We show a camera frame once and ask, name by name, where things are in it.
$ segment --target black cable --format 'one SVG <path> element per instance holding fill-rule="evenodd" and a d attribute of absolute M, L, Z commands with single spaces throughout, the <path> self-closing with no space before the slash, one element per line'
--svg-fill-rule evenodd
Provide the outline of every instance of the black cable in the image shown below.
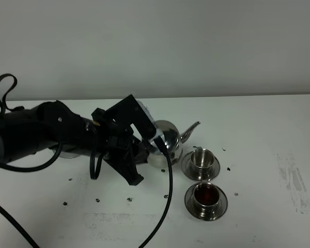
<path fill-rule="evenodd" d="M 163 142 L 163 140 L 160 137 L 157 137 L 156 139 L 154 139 L 155 144 L 157 145 L 158 149 L 164 154 L 164 156 L 166 157 L 167 160 L 167 165 L 169 168 L 169 196 L 167 198 L 167 202 L 165 205 L 165 209 L 164 212 L 162 214 L 161 219 L 159 220 L 158 224 L 156 225 L 156 227 L 154 228 L 154 230 L 151 232 L 151 234 L 148 236 L 148 238 L 139 246 L 139 248 L 143 248 L 146 246 L 146 244 L 152 239 L 152 237 L 154 237 L 154 235 L 156 234 L 156 232 L 160 229 L 166 214 L 169 210 L 169 206 L 171 203 L 171 199 L 172 199 L 172 191 L 173 191 L 173 173 L 172 173 L 172 165 L 171 165 L 171 159 L 170 159 L 170 155 L 167 151 L 167 148 Z"/>
<path fill-rule="evenodd" d="M 31 238 L 31 236 L 23 229 L 23 227 L 5 210 L 0 206 L 0 213 L 20 232 L 27 242 L 33 248 L 40 248 L 39 245 Z"/>
<path fill-rule="evenodd" d="M 51 129 L 52 134 L 58 140 L 58 147 L 57 147 L 54 155 L 46 163 L 44 163 L 42 165 L 39 165 L 39 166 L 30 167 L 30 168 L 15 167 L 15 166 L 7 165 L 7 164 L 4 164 L 4 163 L 0 162 L 0 168 L 1 169 L 6 169 L 8 171 L 13 171 L 13 172 L 24 172 L 24 173 L 26 173 L 26 172 L 37 172 L 37 171 L 45 169 L 48 166 L 50 166 L 51 164 L 53 164 L 55 162 L 55 160 L 58 158 L 58 156 L 60 155 L 60 153 L 62 151 L 62 148 L 63 148 L 63 143 L 60 140 L 59 133 L 49 123 L 43 122 L 43 121 L 38 121 L 38 120 L 17 120 L 17 121 L 10 121 L 10 122 L 6 121 L 2 125 L 14 126 L 14 125 L 27 125 L 27 124 L 42 125 L 42 126 L 45 126 L 45 127 L 49 128 L 49 129 Z"/>
<path fill-rule="evenodd" d="M 10 108 L 7 106 L 7 103 L 6 103 L 7 95 L 8 95 L 9 92 L 11 92 L 11 91 L 16 87 L 16 85 L 17 85 L 17 78 L 16 78 L 14 75 L 9 74 L 9 73 L 6 73 L 6 74 L 3 74 L 3 75 L 0 76 L 0 82 L 1 82 L 4 78 L 7 78 L 7 77 L 9 77 L 9 76 L 11 76 L 11 77 L 14 79 L 14 82 L 13 82 L 12 86 L 11 86 L 11 87 L 7 90 L 7 92 L 4 94 L 4 96 L 2 97 L 2 101 L 0 100 L 0 109 L 1 109 L 1 110 L 0 110 L 0 116 L 3 116 L 3 115 L 5 114 L 6 109 L 7 109 L 7 110 L 10 110 L 10 111 L 12 111 L 12 112 L 14 112 L 14 111 L 20 111 L 20 110 L 23 110 L 23 109 L 24 109 L 24 107 L 22 107 L 22 106 L 15 107 L 15 108 L 13 108 L 13 109 L 10 109 Z"/>
<path fill-rule="evenodd" d="M 97 145 L 98 145 L 98 133 L 97 133 L 97 129 L 94 127 L 93 123 L 90 123 L 88 125 L 88 127 L 91 129 L 91 131 L 94 134 L 92 152 L 91 152 L 91 156 L 89 159 L 89 173 L 90 173 L 91 179 L 96 180 L 96 179 L 98 179 L 98 177 L 100 175 L 103 153 L 101 153 L 99 155 L 97 167 L 95 168 L 95 157 L 97 154 Z"/>

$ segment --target teapot spout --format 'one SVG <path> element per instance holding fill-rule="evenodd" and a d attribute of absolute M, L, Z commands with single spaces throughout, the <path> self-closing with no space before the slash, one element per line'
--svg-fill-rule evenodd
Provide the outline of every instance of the teapot spout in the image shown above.
<path fill-rule="evenodd" d="M 194 129 L 199 125 L 201 124 L 200 121 L 197 121 L 196 123 L 194 123 L 193 125 L 191 125 L 185 132 L 183 132 L 181 135 L 180 135 L 180 140 L 182 143 L 185 143 L 189 137 L 191 136 L 192 132 L 194 131 Z"/>

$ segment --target white tabletop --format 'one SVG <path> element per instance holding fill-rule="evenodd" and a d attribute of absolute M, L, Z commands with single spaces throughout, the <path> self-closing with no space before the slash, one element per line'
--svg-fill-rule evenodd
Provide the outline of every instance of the white tabletop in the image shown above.
<path fill-rule="evenodd" d="M 95 108 L 107 109 L 118 100 L 63 102 L 90 118 Z M 310 95 L 142 102 L 155 120 L 169 120 L 181 132 L 201 121 L 185 151 L 196 145 L 216 155 L 222 169 L 212 182 L 228 198 L 228 210 L 220 219 L 195 219 L 184 205 L 193 182 L 175 165 L 169 213 L 148 248 L 310 247 Z M 30 108 L 40 103 L 8 104 Z M 39 165 L 52 154 L 45 150 L 13 164 Z M 106 163 L 98 180 L 91 180 L 88 165 L 88 157 L 79 157 L 60 158 L 36 173 L 0 169 L 0 205 L 41 247 L 138 247 L 164 210 L 167 170 L 139 165 L 145 179 L 129 186 Z M 0 215 L 0 247 L 27 246 Z"/>

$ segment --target silver teapot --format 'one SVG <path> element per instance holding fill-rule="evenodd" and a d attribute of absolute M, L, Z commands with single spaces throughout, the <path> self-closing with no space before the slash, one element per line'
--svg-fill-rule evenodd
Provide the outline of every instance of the silver teapot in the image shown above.
<path fill-rule="evenodd" d="M 185 143 L 189 137 L 191 136 L 193 130 L 200 124 L 201 122 L 197 121 L 193 125 L 191 125 L 185 132 L 179 135 L 179 131 L 175 125 L 167 120 L 157 120 L 155 124 L 158 129 L 163 132 L 164 142 L 170 154 L 171 163 L 174 165 L 179 161 L 182 155 L 182 144 Z M 165 156 L 158 150 L 157 147 L 152 145 L 147 147 L 149 151 L 148 163 L 151 166 L 157 168 L 166 168 L 167 161 Z"/>

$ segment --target metal cup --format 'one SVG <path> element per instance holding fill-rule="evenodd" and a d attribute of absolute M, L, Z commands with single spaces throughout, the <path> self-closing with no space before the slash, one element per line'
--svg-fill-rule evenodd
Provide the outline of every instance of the metal cup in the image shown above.
<path fill-rule="evenodd" d="M 227 198 L 214 184 L 196 183 L 186 192 L 185 206 L 192 216 L 200 220 L 214 221 L 226 212 Z"/>
<path fill-rule="evenodd" d="M 198 147 L 184 156 L 181 169 L 191 180 L 205 182 L 219 174 L 220 164 L 211 151 Z"/>

